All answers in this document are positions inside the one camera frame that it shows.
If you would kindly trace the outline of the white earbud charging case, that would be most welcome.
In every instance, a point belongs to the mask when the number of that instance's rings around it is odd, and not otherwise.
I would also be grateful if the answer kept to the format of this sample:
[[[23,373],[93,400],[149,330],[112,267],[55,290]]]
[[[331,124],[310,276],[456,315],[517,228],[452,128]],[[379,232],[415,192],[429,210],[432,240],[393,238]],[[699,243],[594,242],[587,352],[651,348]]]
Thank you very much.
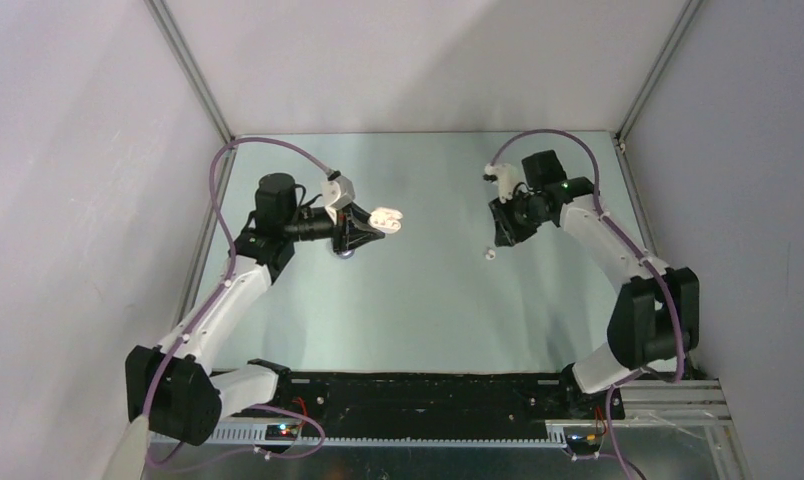
[[[402,228],[402,219],[404,215],[401,211],[388,208],[378,207],[374,209],[369,216],[369,225],[385,234],[395,234]]]

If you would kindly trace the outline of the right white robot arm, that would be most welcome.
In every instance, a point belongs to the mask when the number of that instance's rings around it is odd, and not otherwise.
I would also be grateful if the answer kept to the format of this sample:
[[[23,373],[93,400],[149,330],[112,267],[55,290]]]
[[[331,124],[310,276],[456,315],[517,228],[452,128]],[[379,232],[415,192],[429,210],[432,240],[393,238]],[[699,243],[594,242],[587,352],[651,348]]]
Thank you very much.
[[[594,183],[568,177],[552,150],[526,157],[520,169],[488,164],[483,177],[498,191],[488,204],[496,246],[518,245],[551,223],[586,249],[617,295],[605,343],[566,369],[570,383],[559,392],[566,414],[588,416],[600,403],[600,391],[652,362],[673,359],[675,376],[683,375],[700,335],[700,285],[693,270],[675,269],[638,246],[605,208]]]

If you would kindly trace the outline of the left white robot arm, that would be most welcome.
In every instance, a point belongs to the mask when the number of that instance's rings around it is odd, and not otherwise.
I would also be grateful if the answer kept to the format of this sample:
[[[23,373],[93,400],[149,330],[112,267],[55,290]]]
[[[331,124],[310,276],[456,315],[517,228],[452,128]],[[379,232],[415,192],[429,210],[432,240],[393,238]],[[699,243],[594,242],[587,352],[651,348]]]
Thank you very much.
[[[321,185],[322,206],[302,205],[287,173],[259,180],[255,207],[230,240],[224,270],[203,303],[153,347],[135,347],[125,361],[130,421],[149,431],[199,446],[219,421],[258,405],[282,416],[294,403],[281,368],[250,361],[216,375],[213,363],[249,308],[273,286],[299,242],[327,240],[342,256],[401,228],[400,211],[367,211],[354,201],[351,181],[333,172]]]

